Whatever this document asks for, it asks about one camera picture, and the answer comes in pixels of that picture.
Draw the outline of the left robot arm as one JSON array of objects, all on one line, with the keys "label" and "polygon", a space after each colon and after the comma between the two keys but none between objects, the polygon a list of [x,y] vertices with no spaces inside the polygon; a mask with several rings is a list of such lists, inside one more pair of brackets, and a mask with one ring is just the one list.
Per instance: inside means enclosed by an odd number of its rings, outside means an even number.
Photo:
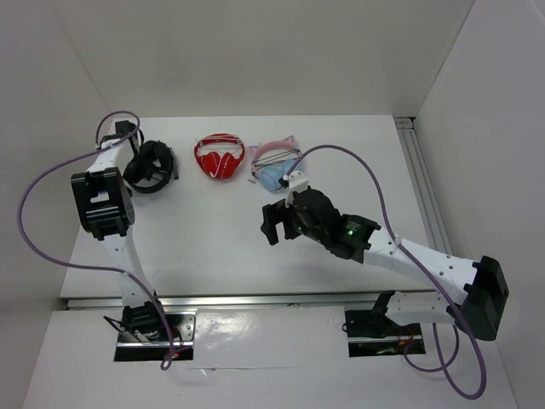
[{"label": "left robot arm", "polygon": [[130,121],[115,124],[115,133],[99,142],[100,153],[84,172],[71,177],[77,213],[83,229],[101,245],[117,274],[123,312],[107,321],[138,341],[166,338],[168,319],[155,308],[157,293],[146,278],[133,238],[135,209],[118,168],[122,138],[136,132]]}]

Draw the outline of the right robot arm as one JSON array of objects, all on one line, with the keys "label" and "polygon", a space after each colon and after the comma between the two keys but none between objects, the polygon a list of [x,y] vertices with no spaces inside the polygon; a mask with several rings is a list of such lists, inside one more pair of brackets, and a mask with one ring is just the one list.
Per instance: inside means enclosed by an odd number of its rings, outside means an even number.
[{"label": "right robot arm", "polygon": [[496,339],[509,296],[496,259],[460,258],[393,236],[378,222],[342,214],[327,196],[311,188],[291,202],[264,205],[262,216],[261,231],[270,245],[279,242],[277,226],[282,225],[286,239],[305,236],[338,258],[385,268],[434,287],[430,295],[382,293],[371,315],[381,334],[400,325],[441,323],[481,341]]}]

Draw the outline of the black headset with microphone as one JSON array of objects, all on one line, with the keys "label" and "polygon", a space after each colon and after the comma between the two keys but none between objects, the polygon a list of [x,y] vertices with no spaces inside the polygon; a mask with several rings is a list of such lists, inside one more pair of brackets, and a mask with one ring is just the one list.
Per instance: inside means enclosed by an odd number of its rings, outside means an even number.
[{"label": "black headset with microphone", "polygon": [[123,179],[137,193],[154,194],[179,179],[173,149],[162,141],[146,141],[140,153],[127,164]]}]

